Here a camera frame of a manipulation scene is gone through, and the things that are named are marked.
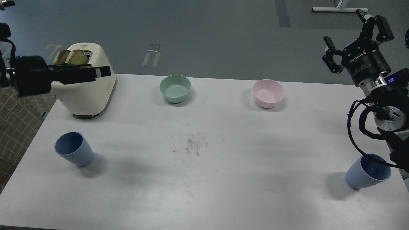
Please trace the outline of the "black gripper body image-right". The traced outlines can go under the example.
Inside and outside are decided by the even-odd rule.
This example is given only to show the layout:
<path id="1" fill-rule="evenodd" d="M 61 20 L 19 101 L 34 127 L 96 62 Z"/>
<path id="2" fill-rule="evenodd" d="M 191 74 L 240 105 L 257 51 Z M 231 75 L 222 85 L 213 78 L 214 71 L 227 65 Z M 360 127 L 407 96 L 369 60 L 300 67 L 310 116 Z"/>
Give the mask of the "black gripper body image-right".
<path id="1" fill-rule="evenodd" d="M 391 72 L 391 68 L 375 41 L 354 40 L 344 47 L 342 65 L 346 68 L 356 87 L 366 79 Z"/>

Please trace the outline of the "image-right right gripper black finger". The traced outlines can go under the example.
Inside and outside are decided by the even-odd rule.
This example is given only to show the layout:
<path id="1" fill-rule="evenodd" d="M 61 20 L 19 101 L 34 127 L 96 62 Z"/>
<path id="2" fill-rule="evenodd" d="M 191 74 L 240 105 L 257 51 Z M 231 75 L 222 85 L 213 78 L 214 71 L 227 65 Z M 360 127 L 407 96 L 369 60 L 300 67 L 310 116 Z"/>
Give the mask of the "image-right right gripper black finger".
<path id="1" fill-rule="evenodd" d="M 356 9 L 355 12 L 363 23 L 361 33 L 355 41 L 356 47 L 378 47 L 380 44 L 394 39 L 393 32 L 385 17 L 371 16 L 362 9 Z"/>

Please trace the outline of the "image-right left gripper black finger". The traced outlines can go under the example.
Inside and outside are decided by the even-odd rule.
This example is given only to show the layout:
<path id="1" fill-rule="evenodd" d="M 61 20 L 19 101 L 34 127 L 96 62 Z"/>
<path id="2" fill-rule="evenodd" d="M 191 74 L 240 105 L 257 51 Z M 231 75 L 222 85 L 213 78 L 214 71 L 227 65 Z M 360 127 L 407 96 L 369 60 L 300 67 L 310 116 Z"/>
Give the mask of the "image-right left gripper black finger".
<path id="1" fill-rule="evenodd" d="M 323 40 L 326 44 L 327 50 L 326 50 L 326 53 L 323 55 L 322 60 L 327 65 L 331 73 L 333 74 L 341 73 L 344 69 L 344 66 L 339 65 L 334 60 L 334 56 L 343 57 L 345 54 L 345 51 L 336 49 L 336 46 L 334 45 L 332 39 L 329 36 L 324 36 Z"/>

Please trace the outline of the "black robot arm image-left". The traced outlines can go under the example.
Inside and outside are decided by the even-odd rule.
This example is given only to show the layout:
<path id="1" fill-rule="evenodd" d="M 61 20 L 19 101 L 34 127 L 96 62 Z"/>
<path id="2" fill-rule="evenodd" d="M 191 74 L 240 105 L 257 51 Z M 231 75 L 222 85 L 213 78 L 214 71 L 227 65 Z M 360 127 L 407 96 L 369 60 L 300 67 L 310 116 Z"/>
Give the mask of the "black robot arm image-left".
<path id="1" fill-rule="evenodd" d="M 267 60 L 261 64 L 234 57 L 239 61 L 238 64 L 218 71 L 210 65 L 203 66 L 198 71 L 198 77 L 235 80 L 260 80 L 266 77 L 286 82 L 346 83 L 342 77 L 336 76 L 336 68 L 324 67 L 320 53 L 313 48 L 314 43 L 310 39 L 301 44 L 299 39 L 287 38 L 283 43 L 270 45 L 270 50 L 265 51 L 268 54 Z M 54 81 L 69 85 L 94 82 L 114 74 L 107 64 L 47 65 L 40 56 L 15 56 L 15 51 L 16 47 L 12 44 L 11 67 L 1 65 L 1 87 L 15 89 L 19 97 L 49 93 Z"/>

